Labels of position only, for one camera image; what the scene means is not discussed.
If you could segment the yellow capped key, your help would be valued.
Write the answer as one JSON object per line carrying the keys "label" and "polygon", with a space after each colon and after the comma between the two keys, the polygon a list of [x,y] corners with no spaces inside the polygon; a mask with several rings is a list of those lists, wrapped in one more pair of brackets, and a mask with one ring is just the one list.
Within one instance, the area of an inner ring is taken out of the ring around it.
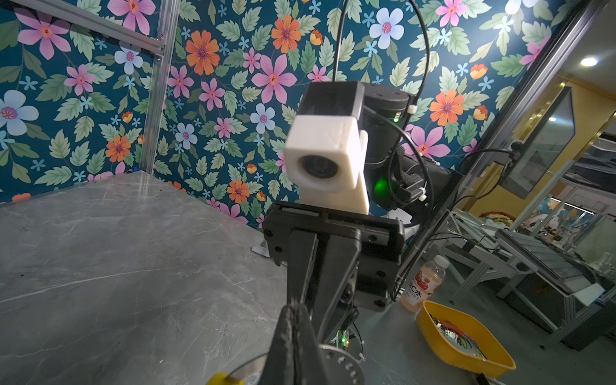
{"label": "yellow capped key", "polygon": [[216,373],[207,382],[207,385],[243,385],[243,380],[238,380],[226,373]]}

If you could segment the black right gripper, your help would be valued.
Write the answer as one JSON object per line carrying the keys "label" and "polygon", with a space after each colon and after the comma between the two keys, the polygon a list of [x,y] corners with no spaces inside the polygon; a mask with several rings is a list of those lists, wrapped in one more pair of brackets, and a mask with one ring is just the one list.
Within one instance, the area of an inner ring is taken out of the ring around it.
{"label": "black right gripper", "polygon": [[310,308],[316,337],[335,310],[384,310],[404,247],[399,220],[275,202],[262,223],[269,255],[287,263],[287,302]]}

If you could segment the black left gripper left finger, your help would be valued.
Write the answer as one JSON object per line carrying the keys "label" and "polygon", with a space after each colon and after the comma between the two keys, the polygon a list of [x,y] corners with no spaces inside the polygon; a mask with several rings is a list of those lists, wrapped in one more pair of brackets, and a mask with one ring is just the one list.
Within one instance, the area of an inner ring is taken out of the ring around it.
{"label": "black left gripper left finger", "polygon": [[298,303],[282,308],[259,384],[292,385],[296,380]]}

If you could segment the silver metal keyring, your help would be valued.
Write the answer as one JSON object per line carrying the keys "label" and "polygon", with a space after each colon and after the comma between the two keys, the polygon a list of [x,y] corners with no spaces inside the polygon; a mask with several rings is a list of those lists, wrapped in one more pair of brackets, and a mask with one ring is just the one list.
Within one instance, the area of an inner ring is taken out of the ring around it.
{"label": "silver metal keyring", "polygon": [[[326,372],[333,384],[365,384],[364,373],[356,360],[346,351],[335,346],[320,344],[321,356],[325,359]],[[266,365],[268,354],[264,353],[234,369],[229,377],[244,384],[256,384]]]}

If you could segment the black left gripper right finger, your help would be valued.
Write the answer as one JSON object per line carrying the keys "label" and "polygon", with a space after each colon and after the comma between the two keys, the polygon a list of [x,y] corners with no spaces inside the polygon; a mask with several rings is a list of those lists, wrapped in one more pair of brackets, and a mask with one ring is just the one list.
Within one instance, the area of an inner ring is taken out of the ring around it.
{"label": "black left gripper right finger", "polygon": [[293,305],[293,384],[328,384],[326,363],[303,304]]}

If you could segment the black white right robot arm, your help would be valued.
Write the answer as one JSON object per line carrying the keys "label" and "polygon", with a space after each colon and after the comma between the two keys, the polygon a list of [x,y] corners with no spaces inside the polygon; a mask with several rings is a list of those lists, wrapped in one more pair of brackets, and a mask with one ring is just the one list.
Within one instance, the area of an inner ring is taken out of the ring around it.
{"label": "black white right robot arm", "polygon": [[275,202],[262,229],[321,342],[396,298],[416,243],[407,231],[424,234],[460,179],[406,131],[416,102],[382,85],[311,83],[290,127],[283,155],[300,200]]}

